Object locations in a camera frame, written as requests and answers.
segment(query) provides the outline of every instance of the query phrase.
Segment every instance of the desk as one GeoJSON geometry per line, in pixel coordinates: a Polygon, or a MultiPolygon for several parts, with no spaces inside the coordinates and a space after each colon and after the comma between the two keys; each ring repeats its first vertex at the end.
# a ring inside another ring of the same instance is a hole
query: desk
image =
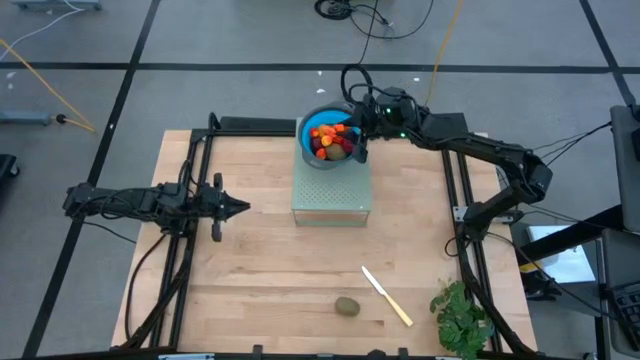
{"type": "MultiPolygon", "coordinates": [[[[190,131],[165,133],[153,184],[176,180],[189,137],[190,131]]],[[[265,353],[366,354],[377,348],[395,354],[407,347],[412,355],[444,354],[429,303],[439,292],[438,279],[456,279],[459,272],[457,260],[443,250],[453,228],[440,152],[403,140],[370,144],[374,201],[368,226],[296,227],[291,214],[294,141],[214,138],[208,181],[221,172],[225,190],[251,202],[251,209],[223,224],[221,243],[210,238],[210,220],[199,222],[178,350],[247,353],[262,344],[265,353]],[[374,291],[361,265],[411,316],[413,327],[405,327],[374,291]],[[337,315],[338,296],[356,299],[360,315],[337,315]]],[[[468,168],[477,200],[499,191],[493,165],[468,159],[468,168]]],[[[504,225],[491,231],[509,236],[504,225]]],[[[142,225],[132,270],[158,237],[155,224],[142,225]]],[[[157,300],[167,247],[165,240],[136,278],[132,330],[157,300]]],[[[491,237],[484,249],[494,303],[535,349],[513,249],[491,237]]],[[[125,340],[124,304],[114,345],[125,340]]],[[[167,343],[172,312],[170,305],[161,345],[167,343]]]]}

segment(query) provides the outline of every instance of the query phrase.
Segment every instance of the black stripe on floor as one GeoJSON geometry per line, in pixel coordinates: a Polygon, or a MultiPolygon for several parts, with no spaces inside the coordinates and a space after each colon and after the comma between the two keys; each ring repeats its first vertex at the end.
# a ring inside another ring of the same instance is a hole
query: black stripe on floor
{"type": "MultiPolygon", "coordinates": [[[[115,104],[113,105],[111,115],[109,116],[107,127],[105,128],[102,140],[100,141],[98,152],[93,161],[91,171],[89,172],[89,178],[87,181],[93,185],[98,182],[98,178],[100,177],[100,172],[102,171],[104,161],[107,157],[107,152],[109,151],[111,139],[113,138],[113,134],[118,125],[118,120],[120,119],[122,108],[124,107],[127,95],[129,94],[131,83],[133,82],[133,75],[135,74],[136,67],[140,62],[140,57],[142,56],[142,51],[144,50],[144,46],[147,42],[147,38],[149,36],[151,26],[153,25],[153,21],[158,11],[159,5],[160,0],[153,0],[151,2],[151,5],[149,6],[149,10],[147,11],[147,16],[144,20],[142,30],[140,31],[138,41],[133,50],[133,54],[131,55],[131,61],[129,62],[129,65],[127,67],[127,72],[124,75],[122,85],[120,86],[120,91],[118,92],[118,96],[116,97],[115,104]]],[[[42,300],[42,304],[40,305],[40,310],[38,311],[36,320],[33,324],[33,327],[31,328],[31,333],[29,334],[27,344],[24,347],[24,351],[22,353],[23,358],[32,358],[35,357],[38,353],[38,349],[40,348],[40,344],[42,343],[42,338],[44,337],[47,325],[49,324],[49,319],[51,318],[51,314],[58,298],[58,294],[60,293],[62,283],[64,282],[64,277],[67,273],[69,263],[71,262],[73,252],[78,242],[81,228],[82,225],[77,222],[72,223],[71,227],[69,228],[69,232],[67,233],[62,251],[60,253],[60,256],[58,257],[53,275],[51,276],[51,280],[49,281],[49,286],[47,287],[44,299],[42,300]]]]}
{"type": "Polygon", "coordinates": [[[613,52],[609,47],[609,43],[607,43],[607,39],[604,37],[604,33],[600,28],[600,24],[598,23],[598,19],[596,19],[596,15],[593,13],[591,4],[589,4],[588,0],[580,0],[580,6],[582,6],[582,10],[587,17],[587,21],[589,22],[589,26],[591,26],[593,35],[596,37],[596,41],[598,41],[598,46],[600,46],[602,55],[604,55],[605,60],[607,60],[607,64],[609,65],[609,68],[611,69],[611,72],[613,74],[613,78],[616,81],[616,85],[618,86],[618,90],[622,95],[622,99],[624,99],[624,102],[627,105],[635,105],[636,100],[631,94],[631,90],[629,90],[627,81],[624,79],[624,76],[620,72],[618,62],[616,61],[615,56],[613,56],[613,52]]]}
{"type": "MultiPolygon", "coordinates": [[[[197,64],[197,63],[139,63],[136,71],[342,71],[347,64],[197,64]]],[[[32,62],[39,70],[127,70],[128,63],[32,62]]],[[[368,71],[432,72],[433,64],[364,64],[368,71]]],[[[0,63],[0,69],[24,69],[22,63],[0,63]]],[[[617,67],[621,74],[640,74],[640,66],[617,67]]],[[[443,73],[495,74],[606,74],[609,66],[531,66],[531,65],[440,65],[443,73]]]]}

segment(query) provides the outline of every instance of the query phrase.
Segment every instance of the blue bowl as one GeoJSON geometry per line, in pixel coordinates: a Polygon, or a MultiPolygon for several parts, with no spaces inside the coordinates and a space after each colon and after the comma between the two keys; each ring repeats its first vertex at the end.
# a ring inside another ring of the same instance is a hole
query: blue bowl
{"type": "MultiPolygon", "coordinates": [[[[334,125],[343,122],[351,117],[353,110],[352,104],[337,101],[311,111],[302,119],[298,127],[298,141],[302,147],[302,158],[307,164],[316,169],[329,170],[352,160],[351,155],[338,161],[318,159],[311,150],[311,129],[320,125],[334,125]]],[[[354,131],[359,133],[360,129],[354,128],[354,131]]]]}

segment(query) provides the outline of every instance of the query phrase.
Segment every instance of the yellow knife handle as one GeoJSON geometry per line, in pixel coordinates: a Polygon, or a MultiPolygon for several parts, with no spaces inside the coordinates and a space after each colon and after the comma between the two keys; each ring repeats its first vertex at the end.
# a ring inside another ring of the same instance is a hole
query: yellow knife handle
{"type": "Polygon", "coordinates": [[[402,321],[404,321],[405,325],[407,325],[408,327],[413,325],[413,321],[411,320],[411,318],[409,318],[409,315],[407,315],[407,313],[405,313],[404,310],[402,310],[400,305],[398,305],[398,303],[395,302],[391,298],[391,296],[389,296],[389,294],[384,294],[384,297],[387,298],[387,301],[389,302],[389,304],[391,304],[391,307],[393,307],[393,310],[396,311],[398,316],[400,316],[400,319],[402,319],[402,321]]]}

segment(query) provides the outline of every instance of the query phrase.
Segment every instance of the yellow cable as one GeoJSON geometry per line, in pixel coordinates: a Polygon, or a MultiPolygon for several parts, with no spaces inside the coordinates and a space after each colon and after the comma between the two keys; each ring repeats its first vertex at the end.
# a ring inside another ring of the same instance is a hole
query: yellow cable
{"type": "Polygon", "coordinates": [[[7,50],[11,53],[11,55],[15,56],[16,59],[20,60],[20,62],[27,67],[27,69],[29,69],[29,71],[31,71],[31,73],[33,75],[35,75],[36,78],[38,78],[38,80],[40,80],[40,82],[49,90],[49,92],[51,92],[53,95],[55,95],[55,97],[57,97],[67,108],[69,108],[69,110],[73,111],[74,114],[76,114],[78,116],[78,118],[80,118],[80,120],[84,121],[89,127],[91,127],[91,131],[95,132],[95,127],[93,126],[93,124],[87,120],[78,110],[76,110],[76,108],[74,108],[71,104],[69,104],[69,102],[67,102],[67,100],[65,100],[60,94],[58,94],[52,87],[51,85],[49,85],[49,83],[47,83],[42,76],[40,76],[40,74],[38,74],[37,71],[35,71],[35,69],[33,67],[31,67],[31,65],[29,65],[29,63],[22,58],[22,56],[20,56],[17,52],[15,52],[15,50],[13,50],[11,48],[11,46],[9,46],[9,44],[7,44],[6,41],[4,41],[3,39],[0,39],[0,44],[2,44],[4,47],[7,48],[7,50]]]}
{"type": "Polygon", "coordinates": [[[451,19],[451,23],[449,23],[449,29],[447,29],[447,35],[444,37],[442,46],[440,46],[440,51],[438,52],[438,57],[436,58],[436,65],[433,67],[433,75],[431,75],[431,84],[429,84],[429,93],[427,95],[427,101],[424,102],[425,105],[429,103],[429,99],[431,98],[431,92],[433,91],[433,86],[436,83],[436,73],[438,72],[438,66],[440,66],[440,60],[442,60],[442,55],[444,54],[444,48],[447,47],[447,43],[449,42],[449,38],[451,37],[451,33],[453,32],[453,26],[456,24],[456,20],[458,19],[458,14],[460,13],[460,9],[462,8],[463,2],[464,0],[458,0],[458,6],[456,6],[456,11],[453,13],[453,18],[451,19]]]}
{"type": "Polygon", "coordinates": [[[83,129],[87,129],[87,130],[89,130],[89,131],[91,131],[91,132],[96,132],[96,130],[95,130],[94,128],[89,127],[89,126],[84,125],[84,124],[81,124],[81,123],[79,123],[79,122],[77,122],[77,121],[74,121],[74,120],[71,120],[71,119],[67,119],[67,118],[64,118],[64,121],[65,121],[65,122],[68,122],[69,124],[73,124],[73,125],[75,125],[75,126],[80,126],[81,128],[83,128],[83,129]]]}

